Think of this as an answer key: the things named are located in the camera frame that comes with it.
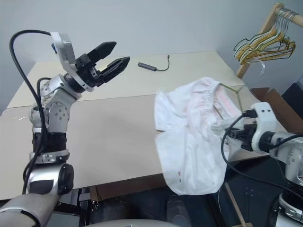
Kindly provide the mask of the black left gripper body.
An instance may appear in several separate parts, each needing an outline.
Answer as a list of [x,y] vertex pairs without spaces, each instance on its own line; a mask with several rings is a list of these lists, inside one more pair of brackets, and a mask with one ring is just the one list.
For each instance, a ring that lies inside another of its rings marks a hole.
[[96,70],[96,64],[90,60],[87,54],[76,59],[77,74],[90,87],[99,87],[105,83],[101,72]]

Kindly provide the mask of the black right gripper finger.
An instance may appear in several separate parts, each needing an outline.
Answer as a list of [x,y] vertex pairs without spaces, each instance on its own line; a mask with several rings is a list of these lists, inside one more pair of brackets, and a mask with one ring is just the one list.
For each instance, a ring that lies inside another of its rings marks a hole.
[[238,128],[225,129],[225,132],[227,133],[227,136],[234,139],[240,139],[244,135],[244,129],[238,129]]

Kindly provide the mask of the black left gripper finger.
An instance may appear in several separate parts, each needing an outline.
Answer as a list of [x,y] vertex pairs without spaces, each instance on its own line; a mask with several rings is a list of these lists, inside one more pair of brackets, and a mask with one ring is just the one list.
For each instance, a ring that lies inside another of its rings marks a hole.
[[89,52],[89,59],[93,63],[96,63],[99,60],[107,57],[115,46],[116,42],[104,42]]
[[103,71],[102,71],[102,81],[109,82],[118,74],[123,72],[127,67],[130,61],[130,57],[118,58],[111,62]]

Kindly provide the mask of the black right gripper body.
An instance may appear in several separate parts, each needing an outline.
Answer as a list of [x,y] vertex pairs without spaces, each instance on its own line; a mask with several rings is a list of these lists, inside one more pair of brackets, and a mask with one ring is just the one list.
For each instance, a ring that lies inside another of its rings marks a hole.
[[257,129],[257,125],[255,123],[253,124],[245,124],[244,125],[244,133],[242,136],[242,144],[241,144],[241,148],[246,150],[246,151],[250,151],[252,152],[252,138],[256,132]]

